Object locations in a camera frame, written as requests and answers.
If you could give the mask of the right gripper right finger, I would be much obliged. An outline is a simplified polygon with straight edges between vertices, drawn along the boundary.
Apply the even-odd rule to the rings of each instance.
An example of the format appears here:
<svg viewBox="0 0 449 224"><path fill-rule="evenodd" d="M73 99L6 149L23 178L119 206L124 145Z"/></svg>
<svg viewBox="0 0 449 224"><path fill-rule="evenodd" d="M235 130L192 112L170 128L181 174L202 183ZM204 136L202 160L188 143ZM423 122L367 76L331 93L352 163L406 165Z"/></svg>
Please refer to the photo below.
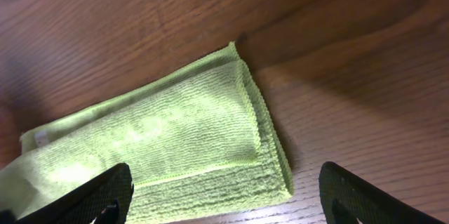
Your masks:
<svg viewBox="0 0 449 224"><path fill-rule="evenodd" d="M443 224L335 162L322 165L319 194L327 224Z"/></svg>

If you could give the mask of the light green microfiber cloth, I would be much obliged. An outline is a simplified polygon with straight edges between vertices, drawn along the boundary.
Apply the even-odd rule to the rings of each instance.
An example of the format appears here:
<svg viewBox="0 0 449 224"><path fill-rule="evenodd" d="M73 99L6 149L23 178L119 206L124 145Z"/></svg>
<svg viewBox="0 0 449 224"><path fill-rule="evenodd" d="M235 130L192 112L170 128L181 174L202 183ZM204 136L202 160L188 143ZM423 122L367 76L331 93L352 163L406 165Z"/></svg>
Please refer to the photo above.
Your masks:
<svg viewBox="0 0 449 224"><path fill-rule="evenodd" d="M23 217L116 164L130 167L129 223L169 223L280 204L292 172L236 46L32 129L1 171L1 208Z"/></svg>

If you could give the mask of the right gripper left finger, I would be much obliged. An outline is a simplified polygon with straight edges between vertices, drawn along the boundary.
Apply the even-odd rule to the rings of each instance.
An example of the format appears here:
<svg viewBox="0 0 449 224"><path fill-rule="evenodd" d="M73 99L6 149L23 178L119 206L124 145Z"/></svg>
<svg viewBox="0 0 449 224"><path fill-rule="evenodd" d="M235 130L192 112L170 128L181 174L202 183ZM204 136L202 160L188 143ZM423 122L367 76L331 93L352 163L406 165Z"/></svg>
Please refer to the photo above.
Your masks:
<svg viewBox="0 0 449 224"><path fill-rule="evenodd" d="M134 193L129 165L119 163L55 202L18 218L1 211L6 224L124 224Z"/></svg>

